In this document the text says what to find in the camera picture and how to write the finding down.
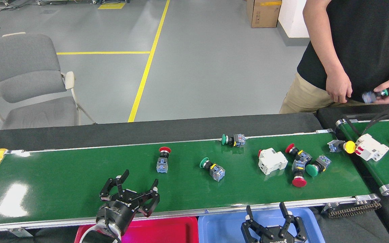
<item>khaki pants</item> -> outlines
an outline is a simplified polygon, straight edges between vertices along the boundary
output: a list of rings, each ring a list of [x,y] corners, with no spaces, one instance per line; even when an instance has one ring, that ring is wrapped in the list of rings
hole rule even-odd
[[[289,91],[281,104],[280,114],[296,112],[315,112],[323,107],[338,106],[361,106],[365,103],[354,100],[347,100],[346,103],[335,103],[330,95],[323,89],[320,89],[307,82],[298,73],[295,74],[295,80],[289,88]]]

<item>chair backrest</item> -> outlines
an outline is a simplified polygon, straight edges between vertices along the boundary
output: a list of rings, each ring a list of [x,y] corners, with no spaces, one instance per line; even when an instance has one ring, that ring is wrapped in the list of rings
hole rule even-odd
[[[0,95],[10,103],[66,91],[52,40],[43,34],[0,37]]]

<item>black t-shirt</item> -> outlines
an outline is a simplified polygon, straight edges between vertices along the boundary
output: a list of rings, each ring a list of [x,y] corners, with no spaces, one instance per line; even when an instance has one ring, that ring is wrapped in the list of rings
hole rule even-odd
[[[337,56],[352,83],[352,99],[389,80],[389,0],[332,0],[327,6]],[[327,75],[309,43],[297,68],[326,89]]]

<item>cardboard box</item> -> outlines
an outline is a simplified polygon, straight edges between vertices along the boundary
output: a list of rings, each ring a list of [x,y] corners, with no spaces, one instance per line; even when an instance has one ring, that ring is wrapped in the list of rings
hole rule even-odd
[[[247,0],[247,16],[252,28],[275,28],[281,1]]]

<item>chair seat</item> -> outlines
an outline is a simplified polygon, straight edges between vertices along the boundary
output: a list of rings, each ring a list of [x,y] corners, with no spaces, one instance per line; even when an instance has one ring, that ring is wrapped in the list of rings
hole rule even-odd
[[[11,110],[3,123],[2,129],[76,125],[76,103],[74,103],[73,97],[63,97]]]

